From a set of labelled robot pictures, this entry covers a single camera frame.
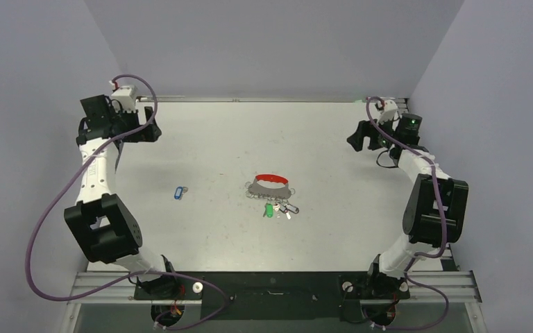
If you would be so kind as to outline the blue key tag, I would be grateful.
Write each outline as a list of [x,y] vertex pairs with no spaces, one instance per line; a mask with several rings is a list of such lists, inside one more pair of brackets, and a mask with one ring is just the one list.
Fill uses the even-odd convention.
[[188,192],[187,187],[184,187],[184,186],[176,187],[176,190],[174,192],[174,199],[181,200],[187,192]]

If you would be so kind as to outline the metal key holder red handle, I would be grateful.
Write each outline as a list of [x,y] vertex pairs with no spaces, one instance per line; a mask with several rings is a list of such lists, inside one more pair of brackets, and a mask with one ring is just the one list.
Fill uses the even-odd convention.
[[256,175],[245,184],[245,189],[248,198],[264,200],[286,201],[296,193],[287,178],[270,173]]

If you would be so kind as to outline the black key tag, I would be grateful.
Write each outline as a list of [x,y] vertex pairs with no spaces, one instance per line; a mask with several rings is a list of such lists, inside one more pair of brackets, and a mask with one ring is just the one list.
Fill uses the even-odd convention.
[[289,204],[289,203],[286,203],[283,205],[284,207],[284,211],[285,213],[289,213],[289,214],[298,214],[299,213],[299,208],[295,205],[292,205],[292,204]]

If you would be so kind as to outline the green key tag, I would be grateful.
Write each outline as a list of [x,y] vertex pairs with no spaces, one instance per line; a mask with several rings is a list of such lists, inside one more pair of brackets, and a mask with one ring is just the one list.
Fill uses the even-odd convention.
[[267,217],[267,218],[272,218],[273,215],[274,215],[274,207],[271,203],[266,203],[264,205],[264,213],[263,213],[263,217]]

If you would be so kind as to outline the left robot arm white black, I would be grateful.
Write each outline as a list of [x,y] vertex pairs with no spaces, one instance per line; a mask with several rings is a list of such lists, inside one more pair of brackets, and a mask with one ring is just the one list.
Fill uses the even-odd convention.
[[107,141],[140,126],[136,98],[114,92],[81,100],[85,117],[76,143],[85,165],[76,203],[64,220],[87,260],[121,266],[139,275],[132,281],[150,297],[179,294],[179,279],[163,255],[143,245],[142,231],[115,191],[115,176],[125,143],[155,142],[162,131],[155,122],[111,144]]

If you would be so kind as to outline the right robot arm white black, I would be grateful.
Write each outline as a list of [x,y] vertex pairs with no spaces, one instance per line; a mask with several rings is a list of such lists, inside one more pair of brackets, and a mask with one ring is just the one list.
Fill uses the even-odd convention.
[[346,140],[357,152],[386,149],[393,167],[413,183],[403,213],[403,233],[375,258],[372,273],[364,278],[366,291],[374,297],[388,292],[391,278],[405,277],[418,261],[439,258],[462,234],[468,183],[442,171],[435,157],[421,146],[421,123],[415,114],[404,114],[397,122],[362,120]]

